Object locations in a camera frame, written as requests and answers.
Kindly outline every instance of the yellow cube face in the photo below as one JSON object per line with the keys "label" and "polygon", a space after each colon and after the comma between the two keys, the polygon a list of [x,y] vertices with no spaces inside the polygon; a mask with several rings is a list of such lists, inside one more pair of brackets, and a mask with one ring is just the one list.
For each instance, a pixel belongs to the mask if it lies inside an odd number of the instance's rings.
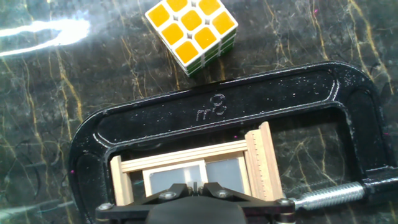
{"label": "yellow cube face", "polygon": [[166,11],[163,5],[157,6],[153,11],[148,13],[148,16],[156,27],[160,27],[170,18],[170,14]]}
{"label": "yellow cube face", "polygon": [[166,1],[174,12],[179,12],[188,4],[187,0],[166,0]]}
{"label": "yellow cube face", "polygon": [[187,63],[199,54],[193,44],[189,41],[183,43],[175,49],[177,55],[181,58],[183,63]]}
{"label": "yellow cube face", "polygon": [[238,23],[220,0],[163,0],[145,15],[188,76],[234,46]]}
{"label": "yellow cube face", "polygon": [[202,20],[197,12],[191,10],[181,17],[181,22],[187,30],[193,31],[201,24]]}
{"label": "yellow cube face", "polygon": [[162,34],[170,45],[175,44],[184,36],[181,28],[176,23],[169,25],[162,31]]}
{"label": "yellow cube face", "polygon": [[199,2],[199,8],[203,11],[206,16],[212,15],[221,5],[217,0],[202,0]]}
{"label": "yellow cube face", "polygon": [[224,34],[232,26],[234,26],[234,22],[226,12],[222,12],[220,15],[214,18],[213,25],[220,34]]}
{"label": "yellow cube face", "polygon": [[204,50],[212,43],[216,42],[217,38],[214,36],[209,27],[205,27],[195,34],[195,40],[199,46]]}

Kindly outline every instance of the marble surface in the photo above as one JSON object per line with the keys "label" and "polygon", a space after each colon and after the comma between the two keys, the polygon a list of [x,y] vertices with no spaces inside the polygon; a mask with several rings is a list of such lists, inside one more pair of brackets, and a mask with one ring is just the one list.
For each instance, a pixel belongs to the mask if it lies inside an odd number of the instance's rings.
{"label": "marble surface", "polygon": [[[168,91],[339,60],[379,88],[398,150],[396,0],[225,0],[236,45],[189,79],[149,28],[157,1],[0,0],[0,223],[83,223],[66,178],[91,113]],[[333,113],[271,121],[289,197],[350,181]],[[297,223],[398,223],[398,203],[305,212]]]}

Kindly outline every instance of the wooden frame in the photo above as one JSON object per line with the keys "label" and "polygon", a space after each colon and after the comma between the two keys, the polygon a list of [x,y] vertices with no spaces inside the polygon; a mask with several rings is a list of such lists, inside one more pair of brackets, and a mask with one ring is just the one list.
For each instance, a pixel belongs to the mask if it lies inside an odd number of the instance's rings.
{"label": "wooden frame", "polygon": [[[160,172],[159,170],[170,170],[171,167],[184,167],[184,164],[190,162],[214,162],[230,158],[238,158],[245,194],[267,201],[283,197],[271,131],[268,122],[265,122],[258,130],[248,132],[245,140],[241,141],[123,162],[120,161],[119,156],[114,157],[112,161],[114,159],[115,161],[113,163],[111,161],[111,170],[116,204],[126,205],[133,202],[131,181],[128,175],[130,172],[142,170],[147,174],[150,170]],[[145,176],[144,184],[148,181],[148,177]]]}

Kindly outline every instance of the black plastic part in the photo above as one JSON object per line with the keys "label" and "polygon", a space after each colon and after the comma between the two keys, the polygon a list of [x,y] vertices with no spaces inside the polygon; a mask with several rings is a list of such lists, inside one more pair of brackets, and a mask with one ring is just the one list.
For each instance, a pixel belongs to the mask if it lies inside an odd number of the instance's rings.
{"label": "black plastic part", "polygon": [[[382,109],[374,83],[356,68],[339,62],[318,63],[241,77],[187,91],[167,93],[98,111],[73,138],[69,179],[85,220],[93,222],[101,203],[114,202],[109,158],[129,149],[272,118],[338,108],[350,133],[353,172],[365,182],[370,199],[385,197],[377,177],[396,173],[386,140]],[[156,148],[151,152],[161,154]]]}
{"label": "black plastic part", "polygon": [[[218,183],[208,183],[203,186],[203,194],[186,194],[186,184],[173,184],[168,192],[176,196],[165,202],[157,193],[141,203],[126,206],[115,206],[109,210],[96,209],[96,223],[143,222],[156,223],[257,223],[258,219],[275,215],[278,220],[292,220],[294,203],[282,205],[278,201],[265,202],[230,189],[222,188]],[[227,197],[219,197],[222,190]]]}

